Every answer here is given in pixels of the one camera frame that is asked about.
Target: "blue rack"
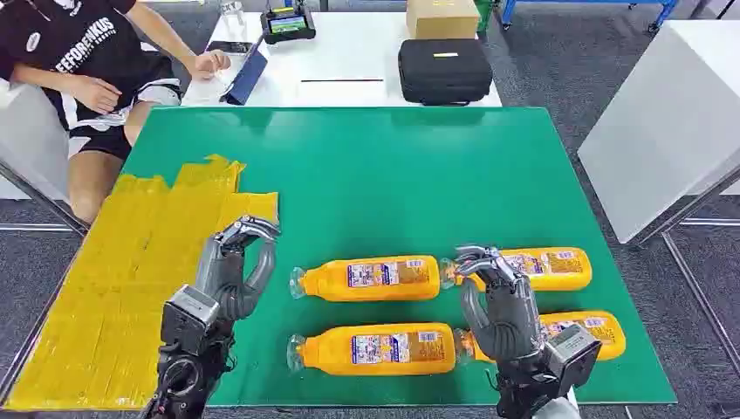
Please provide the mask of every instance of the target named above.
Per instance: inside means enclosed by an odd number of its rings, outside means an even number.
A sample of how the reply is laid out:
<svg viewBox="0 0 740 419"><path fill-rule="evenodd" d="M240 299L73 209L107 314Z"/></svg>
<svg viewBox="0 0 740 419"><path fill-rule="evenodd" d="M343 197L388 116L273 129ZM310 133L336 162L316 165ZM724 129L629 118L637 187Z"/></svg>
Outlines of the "blue rack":
<svg viewBox="0 0 740 419"><path fill-rule="evenodd" d="M514 14L514 6L517 4L517 1L519 2L532 2L532 3L628 3L630 10L639 4L644 3L651 3L651 4L661 4L663 6L663 10L661 10L661 14L658 15L658 17L655 19L653 23L651 23L647 31L651 33L656 33L663 24L663 21L668 18L668 15L670 15L671 11L673 11L674 7L678 4L678 0L505 0L506 5L504 6L504 13L501 15L501 24L504 27L504 30L507 31L511 27L511 16ZM501 0L496 0L494 2L494 6L497 6L501 3Z"/></svg>

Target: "bottle label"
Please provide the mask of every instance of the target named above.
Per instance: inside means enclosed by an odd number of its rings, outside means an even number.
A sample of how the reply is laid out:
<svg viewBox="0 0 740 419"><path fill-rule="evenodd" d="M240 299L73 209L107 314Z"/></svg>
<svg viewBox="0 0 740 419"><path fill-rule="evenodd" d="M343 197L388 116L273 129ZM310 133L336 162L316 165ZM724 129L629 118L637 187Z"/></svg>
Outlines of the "bottle label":
<svg viewBox="0 0 740 419"><path fill-rule="evenodd" d="M352 337L352 364L441 361L442 336L438 332L366 334Z"/></svg>
<svg viewBox="0 0 740 419"><path fill-rule="evenodd" d="M603 317L588 317L586 319L556 321L543 325L543 328L547 331L549 336L555 336L566 327L572 326L576 323L588 329L593 337L601 340L604 345L611 345L616 341L614 330L606 326L606 319Z"/></svg>
<svg viewBox="0 0 740 419"><path fill-rule="evenodd" d="M542 254L542 259L526 253L504 256L514 269L538 277L545 274L581 273L583 266L572 251L553 251Z"/></svg>
<svg viewBox="0 0 740 419"><path fill-rule="evenodd" d="M347 266L347 286L352 288L423 282L429 282L429 271L421 259Z"/></svg>
<svg viewBox="0 0 740 419"><path fill-rule="evenodd" d="M549 266L550 273L581 273L583 266L572 251L548 252L542 259Z"/></svg>
<svg viewBox="0 0 740 419"><path fill-rule="evenodd" d="M525 273L529 277L536 277L538 275L545 274L545 264L537 259L533 258L526 253L520 255L507 255L504 256L506 262L517 271Z"/></svg>

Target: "person's arm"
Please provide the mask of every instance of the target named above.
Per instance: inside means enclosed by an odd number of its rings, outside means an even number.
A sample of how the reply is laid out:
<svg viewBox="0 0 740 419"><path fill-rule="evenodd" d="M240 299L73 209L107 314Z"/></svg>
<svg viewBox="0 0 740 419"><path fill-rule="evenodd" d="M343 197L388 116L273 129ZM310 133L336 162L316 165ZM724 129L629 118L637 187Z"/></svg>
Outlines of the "person's arm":
<svg viewBox="0 0 740 419"><path fill-rule="evenodd" d="M221 51L195 55L159 13L142 3L135 3L126 16L158 46L185 65L195 78L210 79L216 71L231 65L229 58Z"/></svg>
<svg viewBox="0 0 740 419"><path fill-rule="evenodd" d="M38 70L25 64L13 65L9 81L19 81L67 93L89 109L106 114L118 103L120 90L94 77Z"/></svg>

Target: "yellow taped area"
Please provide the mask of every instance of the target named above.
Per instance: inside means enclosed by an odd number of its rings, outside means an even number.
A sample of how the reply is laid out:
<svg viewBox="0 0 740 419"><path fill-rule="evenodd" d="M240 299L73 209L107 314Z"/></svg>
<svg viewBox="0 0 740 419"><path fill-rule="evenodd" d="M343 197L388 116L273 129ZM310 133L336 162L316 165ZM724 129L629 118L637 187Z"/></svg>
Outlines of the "yellow taped area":
<svg viewBox="0 0 740 419"><path fill-rule="evenodd" d="M164 180L122 175L67 273L12 410L140 409L154 392L161 310L203 240L239 216L278 219L278 194L237 194L243 165L210 156Z"/></svg>

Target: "cardboard box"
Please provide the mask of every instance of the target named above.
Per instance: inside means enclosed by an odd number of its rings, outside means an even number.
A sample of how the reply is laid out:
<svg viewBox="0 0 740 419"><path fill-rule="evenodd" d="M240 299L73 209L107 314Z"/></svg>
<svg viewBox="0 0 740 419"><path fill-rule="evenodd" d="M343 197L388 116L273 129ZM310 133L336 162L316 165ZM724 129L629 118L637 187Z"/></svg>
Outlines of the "cardboard box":
<svg viewBox="0 0 740 419"><path fill-rule="evenodd" d="M408 0L406 25L412 39L476 37L478 9L473 0Z"/></svg>

